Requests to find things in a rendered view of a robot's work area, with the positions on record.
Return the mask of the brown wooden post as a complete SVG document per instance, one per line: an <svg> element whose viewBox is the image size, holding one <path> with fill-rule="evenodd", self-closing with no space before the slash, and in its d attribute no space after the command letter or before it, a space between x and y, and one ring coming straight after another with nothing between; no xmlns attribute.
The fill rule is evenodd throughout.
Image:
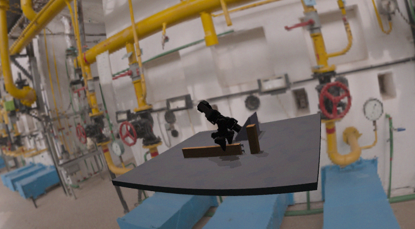
<svg viewBox="0 0 415 229"><path fill-rule="evenodd" d="M258 154L260 152L256 124L248 125L246 127L247 137L251 154Z"/></svg>

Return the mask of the brown wooden board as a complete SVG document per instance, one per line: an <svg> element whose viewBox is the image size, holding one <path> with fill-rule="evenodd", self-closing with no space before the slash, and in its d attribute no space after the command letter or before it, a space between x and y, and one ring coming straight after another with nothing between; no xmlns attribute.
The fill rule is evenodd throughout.
<svg viewBox="0 0 415 229"><path fill-rule="evenodd" d="M183 148L184 158L202 158L202 157L220 157L220 156L231 156L242 154L244 147L241 143L235 143L226 145L226 151L217 146L205 146L205 147L186 147ZM245 153L245 151L244 151Z"/></svg>

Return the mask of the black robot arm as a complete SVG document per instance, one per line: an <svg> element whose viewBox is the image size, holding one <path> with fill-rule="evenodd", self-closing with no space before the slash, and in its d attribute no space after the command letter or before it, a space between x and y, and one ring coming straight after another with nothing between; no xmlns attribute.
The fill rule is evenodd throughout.
<svg viewBox="0 0 415 229"><path fill-rule="evenodd" d="M203 100L197 106L197 110L201 113L205 113L205 117L207 120L212 123L213 125L217 124L219 128L225 129L228 126L229 130L234 130L237 133L240 132L242 127L238 125L238 121L234 118L224 117L220 114L217 110L212 109L211 105ZM221 137L220 131L211 134L211 138L215 139L217 137Z"/></svg>

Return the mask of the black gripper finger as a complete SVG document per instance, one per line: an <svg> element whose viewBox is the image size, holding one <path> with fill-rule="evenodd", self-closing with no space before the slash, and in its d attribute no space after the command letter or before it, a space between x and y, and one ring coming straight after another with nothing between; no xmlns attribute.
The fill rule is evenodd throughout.
<svg viewBox="0 0 415 229"><path fill-rule="evenodd" d="M230 144L232 144L233 136L234 136L234 135L229 136L229 137L226 137L226 139L227 139L227 141L228 141L229 145L230 145Z"/></svg>
<svg viewBox="0 0 415 229"><path fill-rule="evenodd" d="M223 149L223 151L226 151L226 141L223 143L217 143L218 145L220 145L220 147Z"/></svg>

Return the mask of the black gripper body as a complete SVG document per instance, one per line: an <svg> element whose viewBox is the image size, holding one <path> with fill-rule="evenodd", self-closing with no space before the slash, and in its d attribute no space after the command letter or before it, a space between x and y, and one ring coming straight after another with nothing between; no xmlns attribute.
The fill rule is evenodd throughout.
<svg viewBox="0 0 415 229"><path fill-rule="evenodd" d="M228 126L225 129L221 129L218 127L217 130L220 131L221 137L216 138L215 143L223 143L225 142L226 137L229 137L235 134L233 130L228 131L227 128Z"/></svg>

